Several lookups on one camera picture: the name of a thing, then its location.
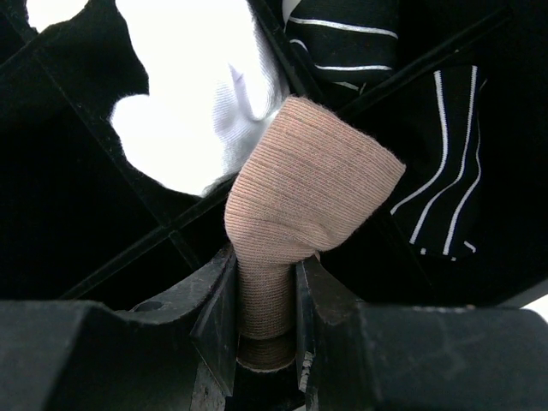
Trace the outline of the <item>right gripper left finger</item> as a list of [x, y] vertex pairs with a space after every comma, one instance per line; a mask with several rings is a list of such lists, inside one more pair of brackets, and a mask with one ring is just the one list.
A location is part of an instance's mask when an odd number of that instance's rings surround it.
[[4, 301], [4, 410], [221, 410], [235, 383], [231, 246], [129, 311]]

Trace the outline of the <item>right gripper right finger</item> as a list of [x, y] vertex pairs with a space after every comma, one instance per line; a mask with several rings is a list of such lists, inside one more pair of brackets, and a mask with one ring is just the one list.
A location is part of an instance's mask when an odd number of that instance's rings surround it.
[[315, 258], [295, 275], [307, 409], [546, 409], [547, 324], [537, 313], [371, 306]]

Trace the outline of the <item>tan sock with red cuff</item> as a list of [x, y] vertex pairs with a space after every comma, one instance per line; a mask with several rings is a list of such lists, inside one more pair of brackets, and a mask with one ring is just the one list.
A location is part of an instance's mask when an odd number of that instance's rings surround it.
[[231, 188], [224, 225], [238, 263], [239, 362], [272, 372], [295, 358], [294, 264], [344, 243], [405, 167], [314, 102], [288, 98]]

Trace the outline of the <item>dark striped rolled sock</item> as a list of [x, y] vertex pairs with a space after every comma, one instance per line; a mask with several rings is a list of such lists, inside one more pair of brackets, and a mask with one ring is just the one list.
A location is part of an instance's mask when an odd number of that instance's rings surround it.
[[480, 97], [476, 65], [441, 68], [390, 102], [407, 170], [390, 202], [403, 237], [421, 256], [456, 261], [475, 253], [479, 213]]

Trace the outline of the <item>black display box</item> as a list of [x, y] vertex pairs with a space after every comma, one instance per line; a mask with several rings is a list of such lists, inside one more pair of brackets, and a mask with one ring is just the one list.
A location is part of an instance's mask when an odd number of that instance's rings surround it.
[[[419, 258], [387, 211], [322, 256], [371, 303], [519, 306], [547, 287], [547, 4], [405, 1], [410, 72], [477, 22], [500, 28], [468, 55], [484, 71], [483, 178], [474, 255]], [[87, 299], [128, 309], [204, 265], [225, 243], [226, 189], [197, 200], [131, 168], [108, 116], [146, 89], [111, 1], [36, 33], [22, 1], [1, 4], [1, 296]]]

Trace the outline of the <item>white rolled sock front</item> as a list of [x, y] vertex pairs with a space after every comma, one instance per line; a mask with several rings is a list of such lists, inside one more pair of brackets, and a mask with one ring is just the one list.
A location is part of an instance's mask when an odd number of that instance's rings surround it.
[[149, 90], [110, 124], [125, 158], [170, 190], [204, 197], [237, 173], [289, 95], [246, 1], [119, 1]]

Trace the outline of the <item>black striped rolled sock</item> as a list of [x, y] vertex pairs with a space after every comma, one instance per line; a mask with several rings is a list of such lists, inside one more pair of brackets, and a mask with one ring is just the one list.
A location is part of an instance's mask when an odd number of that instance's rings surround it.
[[322, 81], [362, 93], [396, 71], [398, 1], [283, 1], [282, 16], [289, 42]]

